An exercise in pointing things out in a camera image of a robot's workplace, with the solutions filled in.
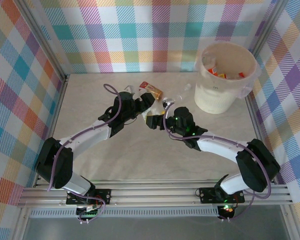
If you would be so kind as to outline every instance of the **plaid wall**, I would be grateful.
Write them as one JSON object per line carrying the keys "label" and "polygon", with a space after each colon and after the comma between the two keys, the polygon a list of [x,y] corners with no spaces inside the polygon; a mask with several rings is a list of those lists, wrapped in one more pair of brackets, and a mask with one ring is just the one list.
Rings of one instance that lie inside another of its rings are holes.
{"label": "plaid wall", "polygon": [[0,0],[0,240],[47,135],[61,80],[13,0]]}
{"label": "plaid wall", "polygon": [[289,1],[257,61],[255,108],[300,219],[300,0]]}
{"label": "plaid wall", "polygon": [[197,53],[218,40],[248,48],[275,2],[28,0],[28,5],[67,73],[111,73],[193,71]]}

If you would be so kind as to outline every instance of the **vent grille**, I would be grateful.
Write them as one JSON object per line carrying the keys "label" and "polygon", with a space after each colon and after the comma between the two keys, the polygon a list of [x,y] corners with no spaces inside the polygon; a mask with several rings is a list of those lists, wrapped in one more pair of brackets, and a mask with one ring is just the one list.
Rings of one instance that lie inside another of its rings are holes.
{"label": "vent grille", "polygon": [[[218,215],[216,206],[199,207],[114,207],[105,209],[101,217],[213,217]],[[32,218],[73,218],[75,208],[34,208]]]}

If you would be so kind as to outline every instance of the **white bucket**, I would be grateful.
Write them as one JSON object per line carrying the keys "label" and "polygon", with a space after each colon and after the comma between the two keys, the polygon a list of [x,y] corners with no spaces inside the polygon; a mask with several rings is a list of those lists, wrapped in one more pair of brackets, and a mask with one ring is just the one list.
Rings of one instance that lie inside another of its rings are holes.
{"label": "white bucket", "polygon": [[[216,57],[218,74],[234,76],[243,73],[245,78],[225,79],[211,74],[202,63],[205,54]],[[260,67],[251,52],[243,46],[230,42],[209,45],[198,58],[196,66],[198,77],[194,101],[201,110],[210,114],[224,113],[236,98],[246,97],[261,74]]]}

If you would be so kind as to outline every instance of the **plaid wallpaper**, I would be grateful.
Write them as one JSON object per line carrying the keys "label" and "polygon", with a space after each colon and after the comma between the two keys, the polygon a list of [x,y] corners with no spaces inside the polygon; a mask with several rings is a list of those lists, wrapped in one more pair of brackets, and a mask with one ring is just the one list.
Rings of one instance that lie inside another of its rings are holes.
{"label": "plaid wallpaper", "polygon": [[8,238],[47,135],[61,80],[13,0],[0,0],[0,240]]}
{"label": "plaid wallpaper", "polygon": [[276,0],[27,2],[67,73],[111,73],[193,71],[218,40],[248,48]]}
{"label": "plaid wallpaper", "polygon": [[255,108],[300,219],[300,0],[289,1],[257,61]]}

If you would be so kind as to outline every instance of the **beige tabletop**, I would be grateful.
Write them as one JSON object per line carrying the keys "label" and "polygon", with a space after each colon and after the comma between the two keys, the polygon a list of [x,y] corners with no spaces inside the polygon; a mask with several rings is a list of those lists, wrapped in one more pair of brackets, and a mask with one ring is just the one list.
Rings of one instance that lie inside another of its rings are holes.
{"label": "beige tabletop", "polygon": [[[255,132],[245,100],[237,99],[228,111],[214,115],[200,110],[194,101],[197,73],[107,73],[72,74],[57,120],[54,138],[60,139],[91,125],[113,105],[115,96],[104,83],[123,91],[127,85],[153,84],[170,97],[187,83],[192,85],[183,102],[195,123],[214,134],[251,141]],[[219,179],[238,173],[228,159],[188,148],[171,140],[165,131],[149,129],[142,116],[114,137],[100,142],[78,156],[73,171],[89,180],[119,179]]]}

